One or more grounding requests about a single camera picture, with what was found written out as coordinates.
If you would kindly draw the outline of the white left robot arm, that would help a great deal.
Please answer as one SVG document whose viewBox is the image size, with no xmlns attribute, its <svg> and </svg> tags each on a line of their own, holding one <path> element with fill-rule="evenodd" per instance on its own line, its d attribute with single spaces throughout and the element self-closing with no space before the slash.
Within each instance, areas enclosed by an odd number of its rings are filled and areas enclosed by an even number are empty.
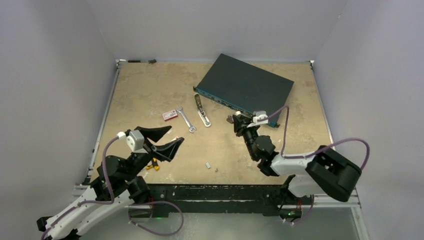
<svg viewBox="0 0 424 240">
<path fill-rule="evenodd" d="M 102 161 L 95 178 L 85 191 L 61 212 L 40 217 L 36 223 L 43 240 L 77 240 L 90 228 L 116 211 L 130 206 L 169 205 L 169 201 L 154 200 L 151 190 L 139 172 L 154 161 L 171 162 L 183 137 L 164 145 L 155 145 L 171 126 L 136 127 L 120 131 L 104 147 Z"/>
</svg>

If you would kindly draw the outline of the green and white stapler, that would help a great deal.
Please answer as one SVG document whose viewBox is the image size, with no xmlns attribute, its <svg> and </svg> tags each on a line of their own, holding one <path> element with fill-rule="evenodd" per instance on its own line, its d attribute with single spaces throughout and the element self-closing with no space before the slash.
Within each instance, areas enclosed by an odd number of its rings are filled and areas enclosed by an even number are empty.
<svg viewBox="0 0 424 240">
<path fill-rule="evenodd" d="M 210 127 L 212 124 L 211 124 L 209 118 L 207 117 L 206 112 L 204 111 L 204 108 L 202 106 L 200 95 L 198 93 L 195 93 L 194 94 L 194 99 L 195 99 L 195 103 L 196 103 L 196 107 L 197 107 L 197 112 L 199 114 L 200 119 L 202 120 L 203 124 L 207 128 Z"/>
</svg>

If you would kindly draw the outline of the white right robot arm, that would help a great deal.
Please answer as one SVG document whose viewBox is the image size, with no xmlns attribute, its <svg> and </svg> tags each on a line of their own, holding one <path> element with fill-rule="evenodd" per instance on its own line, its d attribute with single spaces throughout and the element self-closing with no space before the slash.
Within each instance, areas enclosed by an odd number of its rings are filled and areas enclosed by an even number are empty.
<svg viewBox="0 0 424 240">
<path fill-rule="evenodd" d="M 321 145 L 317 150 L 298 154 L 276 151 L 269 135 L 258 134 L 268 122 L 265 111 L 249 117 L 240 111 L 227 117 L 237 137 L 242 137 L 250 158 L 266 176 L 287 176 L 280 196 L 288 204 L 301 197 L 326 194 L 347 202 L 362 175 L 359 167 L 335 151 L 332 145 Z"/>
</svg>

